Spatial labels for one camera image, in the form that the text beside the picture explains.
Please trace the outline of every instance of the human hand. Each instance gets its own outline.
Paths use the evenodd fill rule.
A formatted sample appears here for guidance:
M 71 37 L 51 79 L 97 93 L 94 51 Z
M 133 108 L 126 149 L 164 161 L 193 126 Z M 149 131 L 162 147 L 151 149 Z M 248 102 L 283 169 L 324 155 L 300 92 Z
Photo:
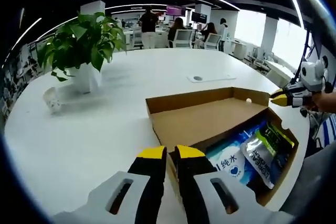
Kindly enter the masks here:
M 312 102 L 317 106 L 320 112 L 335 113 L 336 93 L 315 93 L 312 96 Z

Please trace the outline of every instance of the open cardboard box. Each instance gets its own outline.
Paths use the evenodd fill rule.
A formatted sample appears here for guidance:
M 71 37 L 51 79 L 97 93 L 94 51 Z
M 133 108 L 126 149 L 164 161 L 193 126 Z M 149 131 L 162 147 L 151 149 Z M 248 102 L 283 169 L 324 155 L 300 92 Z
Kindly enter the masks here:
M 202 152 L 218 141 L 241 132 L 264 119 L 271 121 L 295 144 L 289 161 L 275 187 L 268 189 L 261 177 L 248 186 L 257 201 L 265 206 L 281 185 L 292 164 L 298 141 L 289 129 L 281 127 L 281 119 L 268 107 L 269 94 L 240 88 L 222 88 L 146 99 L 148 115 L 162 145 L 167 147 L 167 173 L 180 199 L 175 168 L 174 148 L 177 144 L 198 148 Z

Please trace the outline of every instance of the monitor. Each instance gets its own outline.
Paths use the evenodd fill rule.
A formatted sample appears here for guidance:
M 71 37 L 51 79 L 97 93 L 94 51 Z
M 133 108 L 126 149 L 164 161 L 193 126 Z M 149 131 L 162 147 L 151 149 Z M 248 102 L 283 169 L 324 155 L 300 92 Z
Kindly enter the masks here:
M 166 15 L 185 16 L 185 8 L 180 6 L 167 5 Z
M 207 17 L 208 16 L 205 14 L 193 12 L 191 15 L 191 20 L 193 22 L 206 24 Z

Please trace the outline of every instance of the table surface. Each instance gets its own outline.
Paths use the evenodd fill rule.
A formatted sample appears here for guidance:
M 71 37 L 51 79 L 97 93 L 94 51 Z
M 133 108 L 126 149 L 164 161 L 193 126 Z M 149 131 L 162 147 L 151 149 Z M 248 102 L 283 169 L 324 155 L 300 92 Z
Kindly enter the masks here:
M 286 80 L 290 81 L 294 77 L 294 74 L 283 65 L 268 60 L 265 60 L 265 62 L 267 63 L 268 67 L 271 70 L 274 70 L 276 73 L 284 77 Z
M 219 51 L 148 49 L 119 52 L 102 67 L 99 93 L 73 93 L 71 81 L 49 74 L 32 81 L 15 103 L 5 125 L 8 151 L 23 186 L 44 212 L 73 211 L 90 191 L 119 170 L 127 171 L 137 154 L 159 142 L 148 118 L 145 98 L 222 87 L 266 91 L 278 89 L 239 60 Z M 191 83 L 187 76 L 227 73 L 234 80 Z M 42 95 L 56 87 L 62 102 L 50 114 Z M 269 106 L 299 141 L 297 154 L 280 188 L 267 204 L 278 210 L 299 175 L 309 121 L 299 109 Z M 158 223 L 186 223 L 166 176 Z

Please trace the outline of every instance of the white chair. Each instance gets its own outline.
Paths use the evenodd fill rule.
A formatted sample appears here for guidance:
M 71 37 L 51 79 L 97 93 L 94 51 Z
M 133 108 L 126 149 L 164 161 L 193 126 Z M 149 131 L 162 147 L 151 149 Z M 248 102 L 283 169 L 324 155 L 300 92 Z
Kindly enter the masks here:
M 173 47 L 191 48 L 192 30 L 177 29 L 174 40 L 170 40 Z
M 132 48 L 135 49 L 136 47 L 140 47 L 140 49 L 143 47 L 141 29 L 133 30 Z
M 218 44 L 222 36 L 219 34 L 210 33 L 204 42 L 204 49 L 207 50 L 218 50 Z

